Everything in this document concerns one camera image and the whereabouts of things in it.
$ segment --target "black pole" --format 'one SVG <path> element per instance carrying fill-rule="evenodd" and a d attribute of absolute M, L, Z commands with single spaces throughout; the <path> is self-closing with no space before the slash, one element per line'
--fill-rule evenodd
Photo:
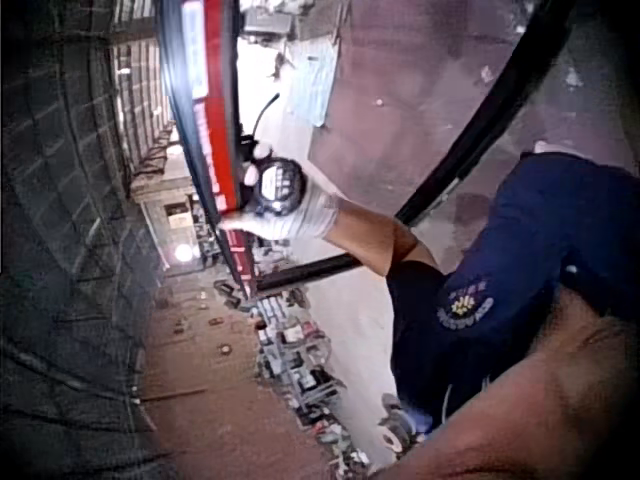
<path fill-rule="evenodd" d="M 575 3 L 540 3 L 495 84 L 442 161 L 400 208 L 398 220 L 410 226 L 418 223 L 447 198 L 502 136 L 564 46 L 569 34 L 567 19 Z M 327 278 L 359 265 L 357 259 L 343 254 L 263 275 L 256 279 L 257 295 Z"/>

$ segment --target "navy blue shirt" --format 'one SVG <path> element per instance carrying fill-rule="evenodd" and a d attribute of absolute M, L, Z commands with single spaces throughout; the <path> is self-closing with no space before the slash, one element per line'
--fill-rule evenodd
<path fill-rule="evenodd" d="M 640 182 L 572 155 L 525 155 L 455 272 L 402 262 L 387 283 L 398 396 L 436 427 L 526 355 L 559 284 L 635 320 Z"/>

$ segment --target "bright light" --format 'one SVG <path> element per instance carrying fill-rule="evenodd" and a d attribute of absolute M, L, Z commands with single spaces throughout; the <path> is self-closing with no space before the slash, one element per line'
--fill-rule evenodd
<path fill-rule="evenodd" d="M 177 155 L 179 153 L 182 153 L 182 145 L 171 145 L 169 148 L 167 148 L 167 153 L 170 155 Z"/>
<path fill-rule="evenodd" d="M 186 243 L 178 245 L 174 254 L 180 262 L 188 262 L 193 258 L 193 250 Z"/>

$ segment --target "hand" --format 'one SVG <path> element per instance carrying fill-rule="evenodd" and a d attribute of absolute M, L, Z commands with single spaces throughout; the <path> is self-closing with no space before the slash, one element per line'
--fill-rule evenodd
<path fill-rule="evenodd" d="M 257 168 L 251 165 L 244 184 L 253 186 L 258 181 Z M 325 192 L 307 177 L 307 188 L 300 206 L 288 215 L 276 216 L 270 212 L 232 212 L 225 214 L 219 227 L 223 230 L 244 230 L 266 240 L 324 237 L 338 216 L 338 198 Z"/>

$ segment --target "yellow flower emblem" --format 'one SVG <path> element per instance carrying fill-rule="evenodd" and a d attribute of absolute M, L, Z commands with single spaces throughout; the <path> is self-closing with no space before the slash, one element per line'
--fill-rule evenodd
<path fill-rule="evenodd" d="M 475 304 L 476 301 L 471 295 L 465 295 L 453 302 L 453 305 L 451 305 L 451 311 L 456 315 L 464 315 L 471 310 Z"/>

